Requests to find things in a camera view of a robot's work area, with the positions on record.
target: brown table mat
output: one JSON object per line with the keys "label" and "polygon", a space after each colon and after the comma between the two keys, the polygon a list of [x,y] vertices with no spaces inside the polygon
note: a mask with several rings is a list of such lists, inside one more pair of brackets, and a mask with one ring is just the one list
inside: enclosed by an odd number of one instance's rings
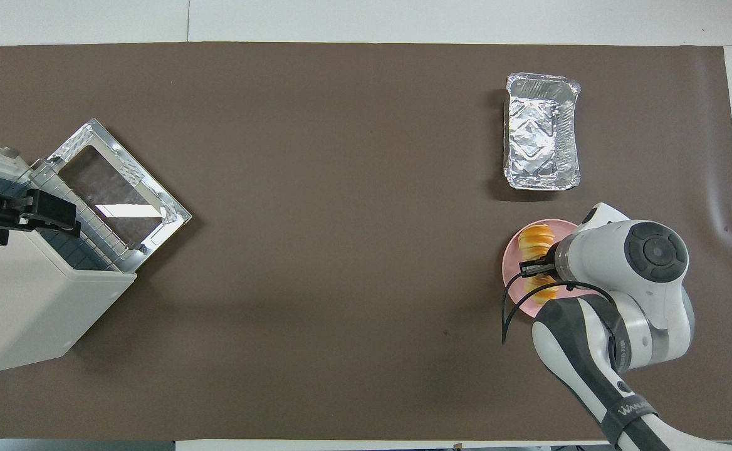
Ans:
{"label": "brown table mat", "polygon": [[[509,188],[501,88],[578,80],[583,182]],[[0,145],[97,117],[194,214],[59,360],[0,372],[0,437],[602,435],[515,320],[498,260],[596,202],[689,246],[698,332],[626,380],[732,439],[732,131],[721,48],[166,43],[0,48]]]}

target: plate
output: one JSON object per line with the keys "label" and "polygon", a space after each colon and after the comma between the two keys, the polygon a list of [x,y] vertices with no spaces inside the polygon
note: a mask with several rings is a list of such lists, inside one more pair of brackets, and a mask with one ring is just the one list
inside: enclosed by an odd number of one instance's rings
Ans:
{"label": "plate", "polygon": [[[524,261],[523,257],[521,256],[519,242],[517,240],[519,234],[521,234],[524,229],[527,229],[530,226],[537,226],[540,224],[547,224],[548,226],[550,226],[550,230],[553,231],[553,234],[555,234],[555,242],[560,242],[561,240],[563,240],[577,227],[577,225],[569,222],[569,220],[542,219],[538,220],[537,222],[529,223],[528,225],[525,225],[523,228],[519,229],[519,231],[514,234],[514,237],[512,237],[511,241],[508,243],[508,246],[506,246],[506,252],[503,254],[504,284],[507,284],[508,281],[512,279],[512,277],[519,273],[519,262]],[[587,289],[578,288],[573,289],[573,291],[567,291],[566,286],[559,286],[556,299],[572,298],[578,296],[579,294],[588,293],[592,292],[588,291]],[[521,277],[514,282],[514,285],[511,285],[511,288],[508,290],[508,297],[512,301],[514,301],[514,303],[519,303],[519,299],[521,299],[525,294],[527,294],[525,291],[525,280]],[[541,306],[538,305],[538,303],[536,303],[534,300],[530,299],[525,301],[525,303],[520,306],[519,310],[524,311],[529,317],[535,318],[536,314],[538,314],[538,311],[541,310]]]}

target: bread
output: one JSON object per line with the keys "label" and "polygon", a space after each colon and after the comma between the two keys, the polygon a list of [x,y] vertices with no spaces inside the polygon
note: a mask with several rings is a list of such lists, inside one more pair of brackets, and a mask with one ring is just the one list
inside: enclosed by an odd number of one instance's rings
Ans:
{"label": "bread", "polygon": [[520,232],[519,251],[524,260],[541,259],[555,242],[555,234],[547,224],[531,225]]}
{"label": "bread", "polygon": [[[554,283],[555,279],[550,277],[549,275],[535,275],[533,277],[528,277],[525,279],[525,292],[530,293],[530,291],[534,291],[534,289],[539,288],[539,286],[547,285],[547,283]],[[558,295],[558,286],[550,286],[550,288],[545,288],[539,291],[538,293],[530,296],[530,299],[534,300],[535,303],[538,305],[544,305],[545,302],[549,301],[550,299],[555,299],[555,296]]]}

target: white floor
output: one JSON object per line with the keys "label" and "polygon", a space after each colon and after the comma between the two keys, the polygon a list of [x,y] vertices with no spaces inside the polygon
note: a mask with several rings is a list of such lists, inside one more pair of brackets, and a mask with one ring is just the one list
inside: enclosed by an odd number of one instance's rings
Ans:
{"label": "white floor", "polygon": [[[732,109],[732,0],[0,0],[0,45],[180,41],[726,46]],[[454,443],[198,440],[179,442],[177,449]]]}

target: cable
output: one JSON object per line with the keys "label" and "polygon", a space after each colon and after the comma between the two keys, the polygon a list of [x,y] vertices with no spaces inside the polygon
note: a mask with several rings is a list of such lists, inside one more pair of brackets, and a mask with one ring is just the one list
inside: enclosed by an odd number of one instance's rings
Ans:
{"label": "cable", "polygon": [[[527,294],[525,294],[521,299],[519,299],[519,302],[514,306],[514,308],[511,309],[510,314],[506,318],[506,300],[508,299],[508,290],[512,283],[516,279],[519,279],[519,277],[523,277],[523,273],[519,273],[512,277],[512,279],[509,281],[509,283],[506,285],[506,289],[503,292],[503,345],[506,343],[506,337],[508,334],[508,326],[511,323],[511,320],[514,318],[514,315],[516,314],[517,310],[519,310],[520,306],[526,301],[529,300],[534,294],[538,293],[539,291],[542,291],[543,289],[552,288],[553,286],[566,286],[567,291],[572,291],[575,289],[575,286],[580,286],[581,288],[589,288],[593,289],[593,291],[597,291],[601,296],[603,296],[606,300],[610,302],[611,305],[615,306],[616,303],[614,302],[614,299],[610,296],[607,291],[605,291],[603,288],[600,288],[599,286],[592,285],[590,283],[584,283],[584,282],[578,282],[578,281],[563,281],[563,282],[554,282],[554,283],[546,283],[542,286],[538,286],[535,289],[532,289]],[[610,330],[609,326],[604,323],[604,326],[606,326],[607,329],[609,329],[609,333],[612,334],[612,337],[614,337],[614,333],[612,330]]]}

